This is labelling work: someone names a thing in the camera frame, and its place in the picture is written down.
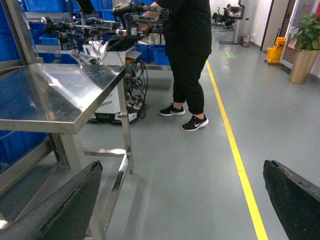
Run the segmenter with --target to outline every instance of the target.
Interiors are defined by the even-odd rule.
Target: potted plant
[[[295,42],[296,52],[290,82],[304,84],[320,51],[320,17],[304,14],[296,29],[298,32],[290,40]]]

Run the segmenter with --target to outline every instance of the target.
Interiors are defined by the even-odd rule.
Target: black shirt
[[[211,53],[211,12],[209,0],[156,0],[171,10],[171,17],[163,23],[167,55]]]

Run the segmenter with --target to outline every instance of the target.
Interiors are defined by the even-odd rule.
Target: computer screen
[[[90,0],[76,0],[85,15],[98,15]]]
[[[239,11],[239,7],[238,6],[232,6],[231,7],[231,12],[237,13],[238,11]]]

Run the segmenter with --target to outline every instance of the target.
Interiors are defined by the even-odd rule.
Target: stainless steel table
[[[73,175],[86,166],[85,154],[122,156],[118,177],[100,214],[93,211],[95,240],[106,239],[127,169],[133,173],[131,135],[123,77],[125,66],[35,63],[0,77],[0,130],[59,134]],[[83,148],[77,135],[108,94],[118,87],[125,150]]]

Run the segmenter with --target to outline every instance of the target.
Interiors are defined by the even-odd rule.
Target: black sneaker
[[[196,131],[200,128],[203,128],[208,123],[209,123],[209,120],[206,117],[206,115],[204,115],[204,118],[202,120],[197,118],[196,116],[192,116],[192,118],[189,122],[187,122],[186,124],[183,124],[181,126],[181,129],[183,131],[192,132],[192,131]]]
[[[166,116],[166,117],[173,116],[173,115],[182,116],[186,113],[186,111],[184,110],[184,107],[181,107],[180,109],[176,109],[173,103],[171,103],[169,107],[160,110],[159,113],[160,115]]]

